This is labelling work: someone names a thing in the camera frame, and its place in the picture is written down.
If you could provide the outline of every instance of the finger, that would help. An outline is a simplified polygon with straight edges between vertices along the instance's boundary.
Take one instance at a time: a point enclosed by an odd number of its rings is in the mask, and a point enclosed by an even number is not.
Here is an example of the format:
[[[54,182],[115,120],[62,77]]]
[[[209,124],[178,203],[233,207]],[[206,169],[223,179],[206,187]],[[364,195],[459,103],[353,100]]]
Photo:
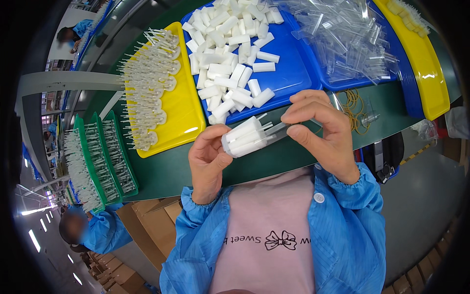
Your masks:
[[[296,124],[315,118],[323,124],[323,128],[332,133],[338,133],[350,128],[349,119],[339,110],[325,106],[319,102],[311,102],[297,110],[285,113],[281,121],[286,124]]]
[[[321,103],[327,107],[330,107],[330,108],[334,108],[332,104],[326,102],[325,100],[321,99],[321,98],[318,98],[318,97],[315,97],[315,96],[311,96],[311,97],[307,97],[303,100],[300,100],[299,102],[296,102],[294,103],[293,105],[291,105],[287,110],[286,110],[286,113],[290,113],[290,112],[293,112],[299,108],[302,108],[304,107],[305,105],[308,105],[312,102],[318,102],[318,103]]]
[[[224,168],[228,167],[234,159],[227,153],[219,153],[217,157],[207,166],[207,174],[209,177],[218,175]]]
[[[318,150],[326,149],[324,140],[312,133],[306,126],[293,125],[287,129],[287,135],[307,149],[313,156],[316,156]]]
[[[330,103],[330,99],[328,97],[328,95],[326,95],[325,91],[322,91],[322,90],[302,90],[300,92],[298,92],[297,94],[295,95],[292,95],[290,97],[290,101],[292,103],[297,103],[299,101],[302,101],[304,100],[305,98],[309,98],[309,97],[317,97],[319,98],[320,100],[326,102],[327,104]]]
[[[228,133],[231,128],[226,125],[217,124],[210,127],[207,127],[202,133],[197,136],[194,141],[193,147],[196,150],[203,149],[207,145],[210,145],[213,140],[217,137],[221,137],[223,134]]]

